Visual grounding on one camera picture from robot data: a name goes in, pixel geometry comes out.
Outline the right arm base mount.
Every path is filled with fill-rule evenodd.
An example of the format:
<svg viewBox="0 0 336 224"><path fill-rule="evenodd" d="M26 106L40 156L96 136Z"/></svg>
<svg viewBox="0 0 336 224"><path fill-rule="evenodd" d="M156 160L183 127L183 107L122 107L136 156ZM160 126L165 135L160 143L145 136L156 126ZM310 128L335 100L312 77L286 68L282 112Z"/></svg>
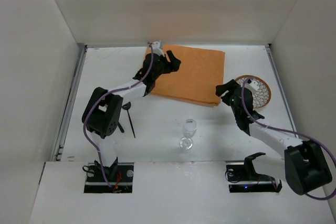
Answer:
<svg viewBox="0 0 336 224"><path fill-rule="evenodd" d="M282 181L266 174L257 173L253 161L266 154L258 152L245 157L243 161L228 161L225 178L230 193L279 193Z"/></svg>

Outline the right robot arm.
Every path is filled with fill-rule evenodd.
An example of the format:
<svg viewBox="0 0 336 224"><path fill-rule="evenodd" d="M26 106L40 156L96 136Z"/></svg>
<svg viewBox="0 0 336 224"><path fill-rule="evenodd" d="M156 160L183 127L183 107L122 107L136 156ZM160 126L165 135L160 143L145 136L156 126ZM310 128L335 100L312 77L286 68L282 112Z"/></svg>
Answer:
<svg viewBox="0 0 336 224"><path fill-rule="evenodd" d="M253 93L258 83L247 78L243 84L231 80L216 86L216 95L231 107L238 128L260 140L279 154L268 157L258 152L245 157L241 165L228 164L226 176L230 183L270 181L279 192L282 182L297 195L313 196L311 191L332 182L324 152L334 161L331 151L318 140L304 134L271 126L253 106Z"/></svg>

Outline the clear wine glass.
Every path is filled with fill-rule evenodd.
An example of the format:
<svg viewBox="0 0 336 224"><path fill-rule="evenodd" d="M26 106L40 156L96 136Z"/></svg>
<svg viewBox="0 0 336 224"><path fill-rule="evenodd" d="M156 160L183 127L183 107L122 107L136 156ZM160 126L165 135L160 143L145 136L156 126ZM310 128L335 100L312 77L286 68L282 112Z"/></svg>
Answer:
<svg viewBox="0 0 336 224"><path fill-rule="evenodd" d="M187 119L182 127L183 137L179 141L180 148L184 150L190 150L193 147L192 137L195 135L197 130L197 123L193 119Z"/></svg>

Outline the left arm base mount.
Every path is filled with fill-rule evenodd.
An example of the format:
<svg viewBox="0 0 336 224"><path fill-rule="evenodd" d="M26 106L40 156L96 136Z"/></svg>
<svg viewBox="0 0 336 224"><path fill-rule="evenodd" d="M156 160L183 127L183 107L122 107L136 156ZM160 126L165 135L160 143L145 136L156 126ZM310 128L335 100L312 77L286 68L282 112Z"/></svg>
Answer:
<svg viewBox="0 0 336 224"><path fill-rule="evenodd" d="M104 171L107 185L99 163L84 165L82 170L86 173L83 192L85 194L130 194L133 189L134 163L118 163L112 168L106 167Z"/></svg>

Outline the patterned ceramic plate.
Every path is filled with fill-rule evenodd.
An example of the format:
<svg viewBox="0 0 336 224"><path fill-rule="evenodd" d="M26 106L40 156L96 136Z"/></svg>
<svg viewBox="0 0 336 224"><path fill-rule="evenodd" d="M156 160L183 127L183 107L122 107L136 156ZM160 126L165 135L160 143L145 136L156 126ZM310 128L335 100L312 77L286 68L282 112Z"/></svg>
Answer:
<svg viewBox="0 0 336 224"><path fill-rule="evenodd" d="M261 78L256 76L242 75L235 79L235 81L242 86L246 79L251 79L258 85L258 90L253 90L249 83L245 85L245 89L248 89L252 93L254 109L260 109L265 107L271 100L271 89L269 85Z"/></svg>

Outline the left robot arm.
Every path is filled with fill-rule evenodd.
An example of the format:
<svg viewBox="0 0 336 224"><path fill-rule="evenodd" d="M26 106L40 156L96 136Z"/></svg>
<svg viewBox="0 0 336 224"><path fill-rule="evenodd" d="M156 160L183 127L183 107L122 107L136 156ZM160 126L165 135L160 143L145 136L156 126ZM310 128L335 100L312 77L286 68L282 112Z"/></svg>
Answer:
<svg viewBox="0 0 336 224"><path fill-rule="evenodd" d="M104 159L104 152L110 158L114 151L105 150L103 143L117 129L122 107L150 94L161 75L177 72L180 65L181 61L172 51L164 53L161 49L153 49L145 56L142 67L131 81L111 90L102 87L94 89L81 121L85 138L97 151L96 163L105 182L109 183L115 176L118 159L111 162Z"/></svg>

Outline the black slotted spoon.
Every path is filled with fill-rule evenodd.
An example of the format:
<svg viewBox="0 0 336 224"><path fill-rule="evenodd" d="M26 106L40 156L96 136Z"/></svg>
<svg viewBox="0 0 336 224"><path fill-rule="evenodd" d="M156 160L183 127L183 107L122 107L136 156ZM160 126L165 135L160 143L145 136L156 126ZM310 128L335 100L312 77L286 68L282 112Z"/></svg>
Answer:
<svg viewBox="0 0 336 224"><path fill-rule="evenodd" d="M133 137L136 138L136 136L135 136L135 131L134 131L134 127L133 127L133 122L132 122L132 119L131 119L131 116L130 116L131 102L128 102L128 103L124 104L124 105L122 106L122 109L124 109L124 110L127 112L128 119L129 119L129 123L130 123L131 130L132 130L132 134L133 134Z"/></svg>

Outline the orange cloth placemat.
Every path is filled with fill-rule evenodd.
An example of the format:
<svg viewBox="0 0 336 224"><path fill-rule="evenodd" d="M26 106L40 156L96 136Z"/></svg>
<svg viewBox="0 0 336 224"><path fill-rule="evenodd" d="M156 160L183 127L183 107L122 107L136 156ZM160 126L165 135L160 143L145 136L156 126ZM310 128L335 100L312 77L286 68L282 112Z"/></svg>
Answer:
<svg viewBox="0 0 336 224"><path fill-rule="evenodd" d="M224 81L225 52L170 44L163 50L172 51L181 65L177 72L161 75L151 94L200 105L220 104L215 92Z"/></svg>

